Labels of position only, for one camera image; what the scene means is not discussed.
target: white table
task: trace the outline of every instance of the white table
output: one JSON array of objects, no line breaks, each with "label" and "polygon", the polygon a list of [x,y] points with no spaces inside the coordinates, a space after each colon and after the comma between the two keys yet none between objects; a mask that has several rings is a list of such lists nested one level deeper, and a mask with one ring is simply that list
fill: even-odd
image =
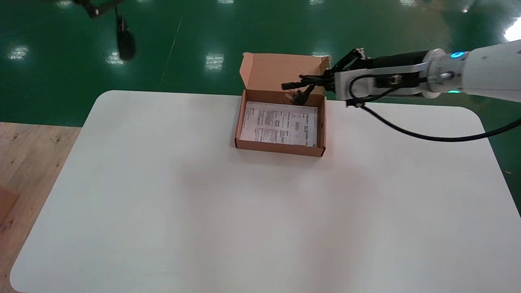
[{"label": "white table", "polygon": [[[324,157],[237,150],[238,96],[96,101],[11,272],[60,292],[521,292],[521,219],[487,140],[328,102]],[[455,107],[375,104],[428,135]]]}]

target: wooden table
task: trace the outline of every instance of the wooden table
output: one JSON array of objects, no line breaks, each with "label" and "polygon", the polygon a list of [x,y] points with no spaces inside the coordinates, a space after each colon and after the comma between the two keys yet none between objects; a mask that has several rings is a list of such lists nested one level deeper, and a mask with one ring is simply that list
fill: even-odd
[{"label": "wooden table", "polygon": [[16,292],[9,272],[80,129],[0,123],[0,187],[20,194],[0,226],[1,293]]}]

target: instruction sheet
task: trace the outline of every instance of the instruction sheet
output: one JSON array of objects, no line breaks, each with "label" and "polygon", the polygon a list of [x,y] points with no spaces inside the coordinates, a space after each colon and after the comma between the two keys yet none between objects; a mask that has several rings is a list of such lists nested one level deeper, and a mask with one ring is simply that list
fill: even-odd
[{"label": "instruction sheet", "polygon": [[241,139],[317,147],[318,108],[247,102]]}]

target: box lid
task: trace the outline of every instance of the box lid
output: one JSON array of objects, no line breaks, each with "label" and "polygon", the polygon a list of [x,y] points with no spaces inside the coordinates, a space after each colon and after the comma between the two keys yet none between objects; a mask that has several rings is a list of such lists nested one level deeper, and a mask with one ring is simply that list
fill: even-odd
[{"label": "box lid", "polygon": [[[240,74],[247,90],[284,92],[282,83],[300,81],[299,75],[321,75],[330,62],[329,56],[244,53]],[[325,94],[322,87],[313,93]]]}]

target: cardboard box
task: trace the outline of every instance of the cardboard box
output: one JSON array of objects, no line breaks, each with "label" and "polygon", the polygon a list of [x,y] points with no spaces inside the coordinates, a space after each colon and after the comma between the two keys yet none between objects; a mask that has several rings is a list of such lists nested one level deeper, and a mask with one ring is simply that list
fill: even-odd
[{"label": "cardboard box", "polygon": [[244,53],[243,56],[240,74],[246,89],[242,93],[235,131],[235,147],[244,150],[323,156],[326,150],[326,92],[322,87],[316,87],[305,104],[318,108],[316,148],[241,140],[241,131],[247,101],[291,105],[286,96],[289,91],[282,90],[282,83],[299,81],[299,75],[323,74],[330,66],[331,57],[252,53]]}]

